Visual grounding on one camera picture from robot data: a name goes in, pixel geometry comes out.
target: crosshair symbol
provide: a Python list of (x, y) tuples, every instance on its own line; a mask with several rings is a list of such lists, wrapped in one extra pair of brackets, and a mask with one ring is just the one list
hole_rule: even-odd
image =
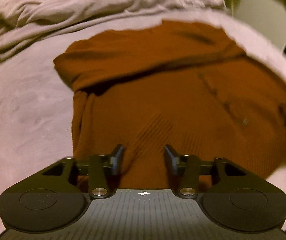
[(149, 193), (147, 193), (146, 191), (142, 191), (142, 192), (140, 192), (139, 193), (141, 196), (143, 196), (143, 197), (145, 197), (147, 194), (149, 194)]

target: crumpled blanket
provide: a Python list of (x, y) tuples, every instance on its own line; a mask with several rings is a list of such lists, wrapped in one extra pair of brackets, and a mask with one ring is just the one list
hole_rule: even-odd
[(120, 17), (224, 8), (224, 0), (0, 0), (0, 62), (33, 42)]

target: orange sweater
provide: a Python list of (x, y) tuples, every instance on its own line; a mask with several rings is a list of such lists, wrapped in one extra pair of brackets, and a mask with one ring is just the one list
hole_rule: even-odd
[(54, 59), (74, 94), (74, 157), (126, 148), (119, 187), (168, 188), (165, 144), (266, 178), (286, 158), (286, 84), (222, 29), (106, 31)]

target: ribbed gray surface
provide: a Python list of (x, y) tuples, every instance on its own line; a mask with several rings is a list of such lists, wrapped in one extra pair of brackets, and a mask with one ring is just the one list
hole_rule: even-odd
[(184, 200), (171, 190), (117, 190), (108, 199), (94, 200), (74, 224), (46, 234), (26, 234), (13, 229), (1, 240), (193, 239), (286, 240), (277, 229), (262, 234), (241, 234), (211, 222), (194, 200)]

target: folded clothing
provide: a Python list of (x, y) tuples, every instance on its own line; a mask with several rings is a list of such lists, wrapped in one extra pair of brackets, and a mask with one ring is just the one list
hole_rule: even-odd
[(286, 83), (220, 28), (163, 21), (106, 31), (74, 42), (54, 64), (75, 92), (74, 157), (123, 144), (118, 187), (171, 187), (165, 144), (263, 178), (286, 158)]

